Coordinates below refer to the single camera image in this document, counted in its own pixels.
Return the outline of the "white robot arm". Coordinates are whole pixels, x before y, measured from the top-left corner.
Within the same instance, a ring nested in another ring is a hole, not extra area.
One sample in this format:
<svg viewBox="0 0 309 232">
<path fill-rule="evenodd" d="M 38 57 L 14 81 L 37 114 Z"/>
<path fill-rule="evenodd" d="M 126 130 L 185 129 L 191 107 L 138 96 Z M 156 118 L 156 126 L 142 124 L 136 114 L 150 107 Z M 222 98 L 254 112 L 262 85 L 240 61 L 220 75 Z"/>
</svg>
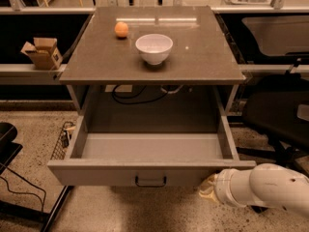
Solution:
<svg viewBox="0 0 309 232">
<path fill-rule="evenodd" d="M 276 208 L 309 218 L 309 178 L 272 163 L 212 174 L 201 184 L 199 194 L 231 207 Z"/>
</svg>

